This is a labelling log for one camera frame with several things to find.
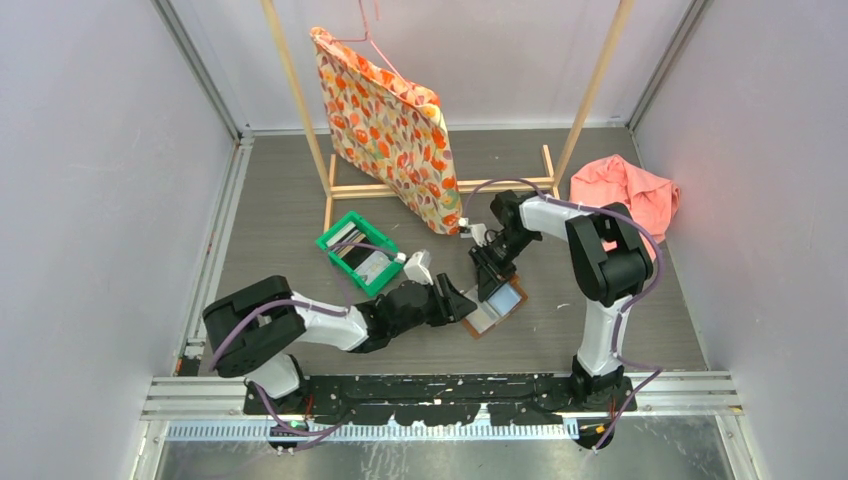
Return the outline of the brown leather card holder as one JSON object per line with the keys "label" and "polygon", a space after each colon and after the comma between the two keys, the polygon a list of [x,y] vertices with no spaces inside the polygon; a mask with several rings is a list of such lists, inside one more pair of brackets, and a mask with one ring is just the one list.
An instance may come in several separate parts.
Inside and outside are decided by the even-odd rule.
{"label": "brown leather card holder", "polygon": [[465,296],[475,302],[476,309],[462,320],[462,324],[475,340],[482,338],[509,318],[528,299],[518,275],[514,275],[508,283],[499,287],[488,300],[478,300],[477,287],[470,289]]}

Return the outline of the green plastic card bin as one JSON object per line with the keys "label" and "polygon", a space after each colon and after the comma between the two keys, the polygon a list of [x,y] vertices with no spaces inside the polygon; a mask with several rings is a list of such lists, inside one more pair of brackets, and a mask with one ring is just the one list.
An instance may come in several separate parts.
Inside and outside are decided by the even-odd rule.
{"label": "green plastic card bin", "polygon": [[406,259],[391,239],[355,211],[343,215],[315,244],[368,297],[379,294]]}

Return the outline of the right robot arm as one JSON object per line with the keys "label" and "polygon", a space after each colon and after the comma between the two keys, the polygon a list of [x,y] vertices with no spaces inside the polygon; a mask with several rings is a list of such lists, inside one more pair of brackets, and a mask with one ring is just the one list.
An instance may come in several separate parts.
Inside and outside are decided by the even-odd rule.
{"label": "right robot arm", "polygon": [[566,241],[575,281],[586,299],[583,339],[572,360],[569,389],[577,406],[598,409],[622,385],[620,331],[628,307],[654,273],[645,246],[648,232],[619,202],[589,207],[507,190],[495,195],[490,209],[501,228],[469,252],[479,301],[489,300],[510,282],[515,259],[531,242],[544,236]]}

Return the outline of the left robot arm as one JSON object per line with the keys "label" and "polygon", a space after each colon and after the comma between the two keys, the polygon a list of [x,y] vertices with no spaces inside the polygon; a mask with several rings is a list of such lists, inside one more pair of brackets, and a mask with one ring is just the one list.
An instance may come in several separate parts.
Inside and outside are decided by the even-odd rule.
{"label": "left robot arm", "polygon": [[213,348],[212,370],[249,380],[280,412],[293,414],[305,405],[307,389],[299,364],[285,351],[289,345],[371,353],[413,328],[457,323],[476,309],[444,274],[435,284],[406,280],[350,307],[309,299],[273,275],[211,303],[202,319]]}

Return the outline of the stack of credit cards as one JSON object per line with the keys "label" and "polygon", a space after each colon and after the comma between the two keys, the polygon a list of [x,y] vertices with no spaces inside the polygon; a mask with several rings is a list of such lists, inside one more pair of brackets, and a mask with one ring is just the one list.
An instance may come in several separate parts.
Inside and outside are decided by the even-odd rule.
{"label": "stack of credit cards", "polygon": [[327,246],[365,285],[374,283],[393,259],[386,248],[376,248],[365,230],[354,222],[343,225],[329,238]]}

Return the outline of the pink crumpled cloth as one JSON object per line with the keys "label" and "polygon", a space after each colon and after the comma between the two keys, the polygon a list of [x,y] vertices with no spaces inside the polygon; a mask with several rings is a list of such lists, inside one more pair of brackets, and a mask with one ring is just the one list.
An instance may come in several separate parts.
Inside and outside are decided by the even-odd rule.
{"label": "pink crumpled cloth", "polygon": [[680,196],[680,188],[672,180],[612,155],[589,162],[571,177],[568,200],[592,207],[621,203],[661,244],[679,209]]}

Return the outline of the wooden clothes rack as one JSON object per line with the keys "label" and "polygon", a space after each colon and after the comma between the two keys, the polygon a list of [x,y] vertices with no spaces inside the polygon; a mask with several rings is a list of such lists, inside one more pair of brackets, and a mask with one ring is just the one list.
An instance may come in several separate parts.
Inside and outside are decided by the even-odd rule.
{"label": "wooden clothes rack", "polygon": [[335,156],[374,178],[369,185],[338,186],[333,162],[320,151],[313,122],[271,1],[261,4],[293,94],[306,140],[330,208],[339,199],[396,197],[435,233],[459,230],[462,197],[514,180],[463,181],[456,174],[449,132],[439,98],[407,81],[394,67],[381,68],[327,31],[313,32],[324,106]]}

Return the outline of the floral fabric bag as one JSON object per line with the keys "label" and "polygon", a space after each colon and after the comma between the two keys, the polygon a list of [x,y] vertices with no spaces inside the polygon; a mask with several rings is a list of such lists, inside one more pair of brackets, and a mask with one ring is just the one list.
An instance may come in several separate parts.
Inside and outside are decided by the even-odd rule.
{"label": "floral fabric bag", "polygon": [[458,232],[459,182],[439,96],[329,31],[310,31],[335,151],[386,185],[435,233]]}

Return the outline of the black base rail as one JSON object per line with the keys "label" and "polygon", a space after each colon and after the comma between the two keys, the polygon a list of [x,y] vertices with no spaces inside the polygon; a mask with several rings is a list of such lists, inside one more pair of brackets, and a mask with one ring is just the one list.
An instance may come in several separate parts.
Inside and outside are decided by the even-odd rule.
{"label": "black base rail", "polygon": [[610,418],[617,408],[632,410],[635,404],[626,399],[632,389],[631,379],[622,377],[617,384],[584,394],[569,376],[552,373],[313,375],[268,405],[249,385],[243,411],[274,411],[327,425],[384,426],[395,421],[401,426],[465,426],[482,417],[494,426],[554,425],[566,413]]}

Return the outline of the aluminium frame rail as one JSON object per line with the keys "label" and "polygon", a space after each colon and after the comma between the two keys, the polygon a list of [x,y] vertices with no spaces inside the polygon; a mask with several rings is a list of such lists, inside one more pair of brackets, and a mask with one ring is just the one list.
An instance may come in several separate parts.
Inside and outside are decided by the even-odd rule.
{"label": "aluminium frame rail", "polygon": [[302,444],[324,441],[466,441],[577,439],[596,434],[607,423],[635,417],[738,416],[743,409],[725,372],[670,372],[652,378],[646,372],[627,376],[633,389],[626,399],[634,409],[615,409],[610,418],[592,413],[566,413],[559,424],[494,426],[488,417],[469,425],[428,427],[421,422],[401,426],[338,423],[327,425],[297,415],[248,415],[243,411],[249,384],[241,378],[159,377],[148,391],[142,418],[160,422],[173,440],[270,441]]}

